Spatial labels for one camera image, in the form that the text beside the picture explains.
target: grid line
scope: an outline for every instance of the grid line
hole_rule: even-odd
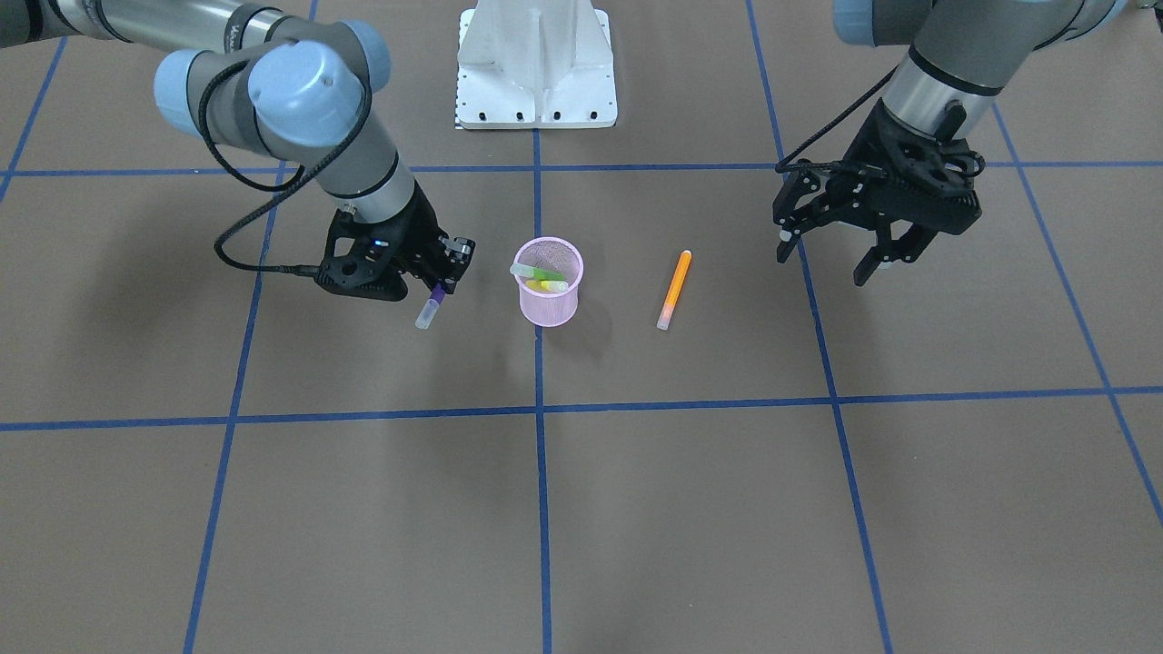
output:
[[[64,55],[66,45],[69,45],[69,37],[63,37],[60,43],[57,44],[57,51],[52,55],[49,70],[44,73],[44,81],[41,83],[41,88],[36,93],[33,108],[28,112],[24,129],[21,130],[20,140],[16,141],[16,149],[13,150],[12,159],[8,162],[7,175],[3,176],[3,179],[0,179],[0,202],[8,194],[8,186],[12,184],[13,175],[15,175],[16,166],[20,164],[20,157],[24,154],[24,145],[28,144],[28,137],[33,135],[33,126],[36,125],[36,116],[41,113],[44,97],[49,93],[49,86],[52,84],[52,77],[57,73],[57,66],[60,64],[60,57]]]
[[[541,237],[541,130],[533,130],[533,236]],[[544,339],[534,327],[534,415],[537,425],[537,524],[541,534],[541,651],[554,651],[552,577],[549,567],[549,470],[545,458]]]
[[[763,42],[759,38],[759,27],[755,19],[755,5],[752,0],[747,0],[747,14],[751,23],[751,40],[755,43],[755,56],[759,65],[759,78],[763,81],[763,94],[768,102],[768,118],[771,121],[771,134],[776,142],[776,156],[784,158],[784,143],[779,134],[779,119],[776,115],[776,104],[771,93],[771,81],[768,76],[768,64],[763,56]],[[880,641],[885,654],[892,654],[892,633],[889,628],[889,619],[885,614],[884,599],[880,593],[880,581],[876,570],[876,557],[872,554],[872,541],[868,533],[868,524],[864,519],[864,506],[861,502],[859,484],[856,479],[856,468],[852,463],[851,450],[848,447],[848,431],[844,427],[844,415],[837,400],[836,379],[832,369],[832,358],[828,355],[828,342],[823,332],[823,321],[820,318],[820,306],[816,301],[815,287],[812,284],[812,269],[808,265],[807,249],[800,241],[797,246],[800,257],[800,266],[804,272],[804,287],[807,292],[808,306],[812,310],[812,320],[815,324],[816,343],[820,347],[820,363],[823,367],[825,382],[828,386],[828,404],[832,406],[832,417],[836,427],[836,438],[840,442],[840,453],[844,462],[844,475],[848,479],[848,492],[852,503],[852,513],[856,518],[856,531],[861,540],[861,550],[864,554],[864,568],[869,577],[869,590],[872,595],[872,604],[876,610],[877,625],[880,630]]]
[[[281,168],[240,168],[247,175],[278,175]],[[228,175],[221,168],[130,168],[130,169],[65,169],[17,170],[13,177],[163,177],[169,175]]]
[[[989,162],[990,168],[1163,168],[1163,161],[1120,162]],[[707,170],[775,170],[776,162],[726,162],[726,163],[629,163],[629,164],[543,164],[542,172],[619,172],[619,171],[707,171]],[[533,172],[530,165],[414,165],[413,172]],[[276,175],[278,168],[243,168],[248,175]],[[0,177],[162,177],[180,175],[227,175],[222,169],[209,168],[138,168],[138,169],[59,169],[59,170],[6,170]]]
[[[317,0],[313,0],[311,8],[311,16],[317,8]],[[759,65],[761,78],[764,85],[764,92],[768,101],[769,114],[772,123],[772,131],[776,141],[777,151],[783,154],[783,144],[780,141],[778,131],[778,122],[776,119],[775,104],[772,100],[766,65],[763,58],[762,45],[758,36],[758,27],[755,20],[754,6],[751,0],[747,0],[748,14],[751,23],[752,37],[755,40],[756,56]],[[27,144],[31,129],[34,127],[37,113],[44,100],[44,97],[49,90],[49,85],[52,80],[57,65],[62,58],[63,51],[67,44],[67,38],[62,38],[60,43],[56,50],[53,59],[49,66],[45,74],[44,81],[40,88],[36,101],[34,102],[33,109],[26,121],[21,138],[17,143],[16,150],[9,162],[8,169],[6,171],[0,171],[0,201],[2,201],[7,189],[12,179],[16,177],[147,177],[147,176],[166,176],[166,175],[223,175],[224,171],[221,170],[209,170],[209,169],[130,169],[130,170],[19,170],[19,161]],[[1030,391],[982,391],[982,392],[962,392],[962,393],[918,393],[908,396],[839,396],[836,392],[835,378],[830,368],[830,360],[827,353],[827,343],[823,335],[822,324],[820,321],[819,307],[815,299],[814,289],[811,279],[811,270],[807,262],[806,251],[804,249],[802,242],[799,246],[799,253],[801,257],[801,266],[805,276],[805,287],[808,294],[809,305],[812,307],[813,318],[815,321],[818,344],[821,350],[821,363],[825,369],[825,376],[828,385],[828,397],[809,397],[809,398],[773,398],[773,399],[739,399],[739,400],[691,400],[691,401],[673,401],[673,403],[615,403],[615,404],[571,404],[571,405],[547,405],[544,403],[543,393],[543,340],[542,329],[536,328],[536,340],[535,340],[535,367],[536,367],[536,400],[533,406],[509,406],[509,407],[480,407],[480,408],[449,408],[449,410],[418,410],[418,411],[371,411],[371,412],[352,412],[352,413],[319,413],[319,414],[286,414],[286,415],[273,415],[273,414],[257,414],[257,415],[240,415],[241,397],[245,378],[245,369],[249,360],[251,339],[254,335],[254,327],[257,321],[258,304],[262,293],[262,275],[256,275],[255,286],[252,290],[250,313],[247,322],[247,330],[243,339],[242,351],[240,353],[240,363],[236,375],[235,391],[231,397],[230,413],[226,417],[188,417],[188,418],[155,418],[155,419],[121,419],[121,420],[77,420],[77,421],[45,421],[45,422],[0,422],[0,433],[2,432],[17,432],[17,431],[53,431],[53,429],[104,429],[104,428],[134,428],[134,427],[178,427],[178,426],[224,426],[226,434],[223,438],[223,446],[220,454],[220,463],[217,476],[215,479],[214,498],[212,500],[211,514],[207,523],[207,532],[204,542],[202,559],[199,566],[199,580],[195,584],[194,600],[191,606],[191,621],[187,625],[186,634],[186,647],[185,652],[187,654],[192,653],[194,638],[198,627],[198,614],[200,611],[202,593],[205,590],[206,577],[208,576],[211,553],[213,548],[214,532],[216,528],[217,514],[221,509],[222,491],[224,488],[228,463],[230,457],[230,449],[233,445],[233,436],[237,425],[247,424],[279,424],[279,422],[324,422],[335,420],[393,420],[393,419],[420,419],[420,418],[448,418],[448,417],[487,417],[487,415],[506,415],[506,414],[533,414],[536,417],[537,421],[537,464],[538,464],[538,506],[540,506],[540,518],[541,518],[541,566],[542,566],[542,628],[543,628],[543,651],[545,654],[551,652],[551,620],[550,620],[550,576],[549,576],[549,531],[548,531],[548,483],[545,472],[545,438],[544,438],[544,415],[547,413],[584,413],[584,412],[600,412],[600,411],[672,411],[672,410],[715,410],[715,408],[741,408],[741,407],[780,407],[780,406],[832,406],[834,419],[836,422],[837,436],[841,443],[841,450],[844,457],[846,472],[849,479],[849,490],[852,493],[854,511],[856,512],[856,519],[858,529],[861,531],[862,547],[864,548],[865,562],[869,567],[870,584],[873,589],[873,597],[877,605],[878,620],[880,623],[882,637],[884,639],[885,651],[891,653],[892,645],[887,631],[887,621],[884,617],[884,607],[880,600],[880,593],[878,588],[878,582],[876,580],[875,561],[872,559],[871,546],[869,543],[866,527],[864,525],[863,511],[859,505],[858,488],[855,478],[855,469],[851,462],[850,452],[847,443],[847,434],[843,426],[843,417],[841,412],[841,406],[846,404],[887,404],[887,403],[926,403],[926,401],[982,401],[982,400],[1005,400],[1005,399],[1030,399],[1030,398],[1051,398],[1051,397],[1094,397],[1105,396],[1110,398],[1112,408],[1119,420],[1120,428],[1122,429],[1123,436],[1127,440],[1128,447],[1132,450],[1132,455],[1135,463],[1140,470],[1143,483],[1147,488],[1148,495],[1153,500],[1156,514],[1160,518],[1161,524],[1163,524],[1163,509],[1160,506],[1160,499],[1151,483],[1150,476],[1142,462],[1142,457],[1137,450],[1137,446],[1134,441],[1132,431],[1126,422],[1122,414],[1121,406],[1119,405],[1119,396],[1154,396],[1163,394],[1163,386],[1113,386],[1106,375],[1105,368],[1103,367],[1101,360],[1098,354],[1098,349],[1093,343],[1093,339],[1086,326],[1082,310],[1078,306],[1077,299],[1073,296],[1072,287],[1070,286],[1069,279],[1062,263],[1057,256],[1054,248],[1053,240],[1050,237],[1049,230],[1046,227],[1044,220],[1042,219],[1040,208],[1037,206],[1034,192],[1029,185],[1029,182],[1025,175],[1025,169],[1028,168],[1158,168],[1163,166],[1163,161],[1142,161],[1142,162],[1022,162],[1019,159],[1014,145],[1009,138],[1009,134],[1003,121],[1000,111],[994,107],[994,112],[999,125],[1001,126],[1003,135],[1005,136],[1006,144],[1009,149],[1013,162],[998,162],[991,165],[999,168],[1014,168],[1022,180],[1022,184],[1027,192],[1027,198],[1034,209],[1035,218],[1039,221],[1040,228],[1042,229],[1043,237],[1046,239],[1047,246],[1050,250],[1051,258],[1054,258],[1055,265],[1058,270],[1059,279],[1063,283],[1065,292],[1070,298],[1072,308],[1075,310],[1076,319],[1078,320],[1079,327],[1084,333],[1084,337],[1087,341],[1087,346],[1091,348],[1092,357],[1094,358],[1096,367],[1099,371],[1100,378],[1103,381],[1103,388],[1099,389],[1061,389],[1061,390],[1030,390]],[[434,166],[413,166],[416,172],[533,172],[534,175],[534,232],[536,236],[541,235],[541,180],[543,172],[587,172],[587,171],[638,171],[638,170],[655,170],[655,171],[678,171],[678,170],[770,170],[775,168],[775,163],[756,162],[756,163],[692,163],[692,164],[609,164],[609,165],[543,165],[541,163],[541,135],[537,130],[533,134],[533,145],[534,145],[534,163],[533,165],[434,165]],[[249,173],[278,173],[281,179],[285,168],[254,168],[245,169]],[[264,261],[274,225],[276,215],[272,212],[267,216],[266,232],[264,235],[263,250],[259,260]]]
[[[1006,141],[1006,148],[1009,149],[1009,156],[1013,157],[1014,162],[1020,162],[1021,157],[1018,156],[1018,149],[1014,147],[1013,138],[1009,136],[1009,129],[1006,127],[1006,121],[1001,116],[1001,109],[993,105],[993,115],[998,119],[998,126],[1001,128],[1001,136]],[[1075,294],[1073,285],[1070,284],[1070,278],[1066,276],[1065,265],[1062,263],[1062,257],[1058,256],[1058,249],[1054,244],[1054,239],[1050,236],[1050,229],[1046,223],[1046,218],[1042,215],[1042,209],[1037,204],[1037,197],[1034,194],[1034,187],[1029,183],[1029,177],[1026,175],[1026,170],[1018,166],[1018,177],[1021,179],[1022,187],[1026,190],[1026,199],[1029,200],[1030,209],[1034,212],[1034,220],[1037,221],[1037,227],[1042,232],[1042,239],[1046,241],[1046,248],[1050,254],[1050,260],[1054,262],[1054,268],[1058,273],[1058,279],[1062,282],[1062,289],[1066,293],[1066,298],[1070,300],[1070,308],[1073,311],[1075,320],[1078,322],[1078,328],[1082,330],[1083,339],[1086,341],[1086,347],[1090,349],[1091,357],[1094,361],[1094,368],[1098,370],[1099,379],[1103,382],[1103,389],[1106,391],[1106,396],[1111,401],[1111,408],[1114,411],[1114,417],[1119,422],[1119,429],[1122,432],[1122,438],[1127,442],[1127,449],[1130,450],[1130,457],[1135,463],[1135,468],[1139,470],[1139,476],[1143,482],[1143,489],[1147,491],[1147,497],[1155,510],[1155,517],[1163,526],[1163,504],[1160,503],[1158,492],[1155,490],[1155,484],[1151,482],[1150,472],[1147,470],[1147,463],[1143,461],[1142,454],[1139,452],[1139,445],[1135,442],[1135,435],[1130,431],[1130,425],[1127,424],[1127,418],[1122,413],[1122,406],[1119,404],[1119,397],[1113,392],[1111,377],[1106,371],[1106,365],[1103,363],[1103,357],[1098,351],[1098,346],[1094,342],[1094,336],[1086,324],[1086,318],[1083,315],[1082,305],[1078,303],[1078,297]]]
[[[946,393],[911,393],[884,396],[837,396],[841,405],[868,404],[927,404],[952,401],[1004,401],[1016,399],[1049,399],[1071,397],[1104,397],[1113,392],[1120,397],[1150,397],[1163,394],[1163,386],[1114,386],[1110,391],[1101,388],[1042,389],[1018,391],[961,391]],[[545,404],[545,414],[601,413],[636,411],[690,411],[725,408],[779,408],[790,406],[828,406],[830,397],[759,398],[759,399],[707,399],[677,401],[627,401],[592,404]],[[493,415],[535,415],[537,407],[528,406],[481,406],[466,408],[413,408],[395,411],[351,411],[335,413],[256,413],[240,414],[237,425],[286,425],[295,422],[354,422],[374,420],[420,420],[443,418],[488,418]],[[190,427],[226,426],[228,415],[195,415],[183,418],[126,418],[109,420],[48,420],[27,422],[0,422],[5,432],[55,432],[65,429],[100,431],[143,427]]]
[[[286,162],[279,162],[283,168]],[[276,177],[276,185],[283,184],[285,172]],[[258,254],[258,265],[266,262],[266,253],[271,247],[271,233],[274,229],[274,218],[278,207],[266,214],[266,229],[263,233],[263,248]],[[227,415],[226,434],[222,438],[222,450],[219,455],[217,474],[214,478],[214,495],[211,498],[209,517],[206,520],[206,535],[202,540],[202,554],[198,563],[198,577],[194,582],[194,597],[190,605],[190,621],[186,625],[186,639],[183,654],[193,654],[198,637],[198,620],[201,616],[202,598],[206,591],[206,580],[209,577],[211,556],[214,552],[214,536],[217,533],[217,519],[222,509],[222,496],[226,490],[226,477],[230,465],[230,453],[234,448],[234,433],[238,426],[238,408],[242,405],[242,389],[247,382],[247,364],[250,361],[250,347],[254,342],[255,325],[258,321],[258,303],[263,296],[263,273],[255,273],[255,285],[250,294],[250,310],[247,315],[247,328],[242,336],[242,351],[238,354],[238,369],[235,375],[234,393],[230,396],[230,413]]]

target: brown floor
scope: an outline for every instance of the brown floor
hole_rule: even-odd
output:
[[[264,198],[160,118],[163,54],[0,52],[0,652],[1160,651],[1150,12],[1033,56],[971,137],[984,218],[856,289],[866,233],[775,262],[772,168],[900,49],[827,2],[602,0],[618,126],[470,133],[469,5],[317,5],[386,36],[377,113],[479,243],[428,332],[419,285],[217,262]],[[331,211],[280,207],[267,261]],[[543,333],[506,271],[537,232],[586,261]]]

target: pink mesh cup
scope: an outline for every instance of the pink mesh cup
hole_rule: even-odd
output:
[[[514,275],[513,279],[516,280],[521,300],[521,313],[529,319],[529,322],[541,327],[557,327],[573,318],[578,310],[578,283],[582,282],[582,272],[585,270],[582,254],[577,248],[552,236],[534,239],[521,246],[513,257],[513,263],[561,272],[569,284],[564,293],[543,293],[526,286],[523,278]]]

